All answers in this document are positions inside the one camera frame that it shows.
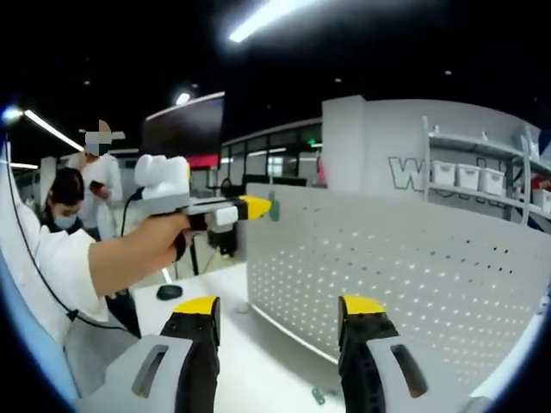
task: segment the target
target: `white table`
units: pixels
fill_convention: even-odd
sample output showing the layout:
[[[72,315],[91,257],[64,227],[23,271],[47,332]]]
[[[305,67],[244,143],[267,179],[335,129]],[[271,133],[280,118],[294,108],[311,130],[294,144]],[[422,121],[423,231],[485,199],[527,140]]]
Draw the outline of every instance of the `white table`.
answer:
[[[246,264],[239,264],[175,284],[183,296],[156,298],[158,286],[134,291],[142,335],[158,334],[178,304],[196,297],[220,297],[220,376],[214,411],[242,413],[344,413],[344,401],[325,396],[319,405],[314,388],[342,394],[335,365],[286,336],[250,309]]]

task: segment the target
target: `white column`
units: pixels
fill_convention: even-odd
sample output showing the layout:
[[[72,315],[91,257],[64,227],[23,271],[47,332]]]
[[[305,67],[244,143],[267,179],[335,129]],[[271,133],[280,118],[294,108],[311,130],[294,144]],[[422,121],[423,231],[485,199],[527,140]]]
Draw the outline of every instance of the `white column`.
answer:
[[[364,105],[361,96],[323,102],[322,162],[329,190],[359,194],[363,186]]]
[[[43,157],[40,160],[40,208],[46,204],[48,192],[55,179],[56,164],[55,157]]]

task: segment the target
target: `person's arm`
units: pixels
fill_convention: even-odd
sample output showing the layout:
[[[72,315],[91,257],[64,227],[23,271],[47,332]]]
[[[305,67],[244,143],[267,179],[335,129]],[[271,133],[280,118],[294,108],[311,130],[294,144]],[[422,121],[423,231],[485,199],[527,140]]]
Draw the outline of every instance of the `person's arm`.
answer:
[[[122,201],[121,169],[116,157],[111,157],[108,164],[109,197],[112,202]]]
[[[172,244],[188,228],[187,217],[175,213],[148,218],[125,237],[93,243],[88,258],[97,296],[116,293],[170,266],[176,258]]]

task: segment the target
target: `white pegboard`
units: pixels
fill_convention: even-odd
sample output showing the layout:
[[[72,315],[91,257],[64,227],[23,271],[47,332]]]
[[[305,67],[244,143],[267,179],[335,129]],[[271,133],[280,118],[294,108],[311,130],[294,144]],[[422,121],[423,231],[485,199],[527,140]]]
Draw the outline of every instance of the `white pegboard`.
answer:
[[[315,188],[248,192],[279,206],[276,222],[247,223],[250,302],[333,359],[337,297],[367,296],[471,391],[523,333],[551,274],[551,237],[501,219]]]

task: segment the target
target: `metal shelf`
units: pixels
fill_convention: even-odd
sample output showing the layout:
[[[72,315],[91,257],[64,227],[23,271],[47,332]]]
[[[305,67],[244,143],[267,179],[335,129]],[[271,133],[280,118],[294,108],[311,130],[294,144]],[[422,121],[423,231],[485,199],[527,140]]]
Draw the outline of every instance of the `metal shelf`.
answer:
[[[521,161],[524,157],[524,153],[518,149],[501,145],[496,142],[492,142],[491,140],[483,140],[482,138],[471,138],[468,136],[454,135],[450,133],[430,132],[429,141],[430,145],[436,148],[474,152],[500,160]]]
[[[545,164],[535,159],[530,159],[532,172],[538,175],[551,176],[551,164]]]
[[[544,211],[537,211],[534,209],[530,209],[529,213],[533,213],[534,215],[538,215],[542,218],[545,218],[551,221],[551,214],[545,213]]]
[[[507,198],[505,196],[498,196],[493,194],[487,194],[486,192],[480,192],[480,191],[473,191],[472,189],[465,189],[465,188],[459,188],[459,187],[450,187],[448,185],[438,185],[434,182],[431,182],[429,184],[429,189],[436,190],[436,191],[449,191],[454,192],[456,194],[463,194],[468,196],[474,196],[476,198],[483,198],[486,200],[492,200],[495,202],[498,202],[500,204],[509,205],[511,207],[516,208],[523,208],[524,202],[520,200],[513,200],[512,198]]]

